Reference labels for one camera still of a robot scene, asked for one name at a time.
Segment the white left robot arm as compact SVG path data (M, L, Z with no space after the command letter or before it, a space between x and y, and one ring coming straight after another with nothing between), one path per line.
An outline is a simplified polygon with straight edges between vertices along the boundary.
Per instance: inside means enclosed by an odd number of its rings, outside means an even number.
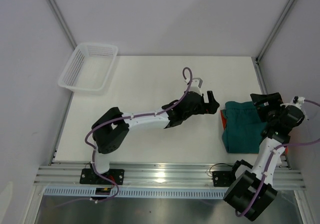
M95 142L91 178L97 184L103 184L108 180L110 161L107 155L120 147L130 131L173 128L181 125L192 115L215 114L220 104L212 91L207 92L207 97L208 102L205 102L202 94L188 91L179 100L146 113L129 114L121 112L118 107L111 108L92 125L91 132L85 137L87 144L89 136L92 136Z

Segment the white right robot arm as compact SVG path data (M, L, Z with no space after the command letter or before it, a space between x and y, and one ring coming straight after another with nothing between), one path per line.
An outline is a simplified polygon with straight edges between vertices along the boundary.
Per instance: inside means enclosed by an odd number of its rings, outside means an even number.
M290 142L290 132L305 119L301 109L305 98L295 96L291 102L284 103L279 93L251 94L250 97L266 127L261 132L262 141L254 165L237 161L229 172L231 185L223 200L235 209L237 217L253 222L278 194L273 187L274 172Z

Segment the white plastic basket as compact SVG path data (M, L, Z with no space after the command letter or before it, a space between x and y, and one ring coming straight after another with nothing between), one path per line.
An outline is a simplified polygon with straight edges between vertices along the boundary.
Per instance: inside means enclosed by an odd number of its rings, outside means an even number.
M74 93L101 95L117 66L118 47L106 43L80 43L70 56L58 86Z

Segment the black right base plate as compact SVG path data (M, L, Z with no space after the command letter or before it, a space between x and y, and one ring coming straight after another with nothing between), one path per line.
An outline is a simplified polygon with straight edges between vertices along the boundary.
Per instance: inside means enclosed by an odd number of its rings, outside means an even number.
M217 170L213 171L213 167L227 166L231 169L229 171ZM230 187L236 180L236 171L240 167L240 162L236 161L233 165L226 163L217 163L209 168L209 173L212 176L212 182L214 187Z

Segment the aluminium corner post right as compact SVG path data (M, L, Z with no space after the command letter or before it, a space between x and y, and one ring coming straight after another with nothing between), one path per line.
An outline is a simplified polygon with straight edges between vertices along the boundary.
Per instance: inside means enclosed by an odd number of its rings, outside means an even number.
M277 37L281 28L283 27L286 19L288 18L289 14L293 10L297 1L298 0L287 0L285 2L285 5L284 5L283 9L281 10L279 17L276 19L274 26L272 27L269 35L267 36L267 39L263 43L262 48L260 49L257 57L255 58L255 61L257 64L259 64L261 62L262 58L264 57L264 55L266 54L266 52L268 51L268 49L272 45L273 41Z

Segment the aluminium corner post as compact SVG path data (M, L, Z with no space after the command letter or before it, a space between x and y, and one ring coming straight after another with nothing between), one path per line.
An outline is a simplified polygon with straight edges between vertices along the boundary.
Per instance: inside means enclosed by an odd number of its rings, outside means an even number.
M281 10L279 17L276 19L274 26L272 27L269 35L267 36L267 39L263 43L262 48L260 49L257 57L255 58L255 61L257 64L259 64L261 62L262 58L264 57L264 55L266 54L266 52L268 51L268 49L272 45L273 41L277 37L281 28L283 27L286 19L288 18L289 14L293 10L297 1L298 0L287 0L285 2L285 5L284 5L283 9Z
M77 46L77 43L75 41L75 38L63 16L63 13L61 12L59 5L56 0L46 0L48 6L50 7L53 15L55 16L55 19L60 26L63 34L65 35L69 45L72 47L72 49L75 49Z

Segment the aluminium corner post left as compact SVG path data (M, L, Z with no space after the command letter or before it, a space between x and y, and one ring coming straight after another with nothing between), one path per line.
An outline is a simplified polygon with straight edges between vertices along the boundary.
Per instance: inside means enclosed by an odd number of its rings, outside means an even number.
M53 15L55 16L55 19L60 26L63 34L65 35L69 45L72 47L72 49L75 49L77 46L77 43L75 41L75 38L63 16L63 13L61 12L59 5L56 0L46 0L48 6L50 7Z

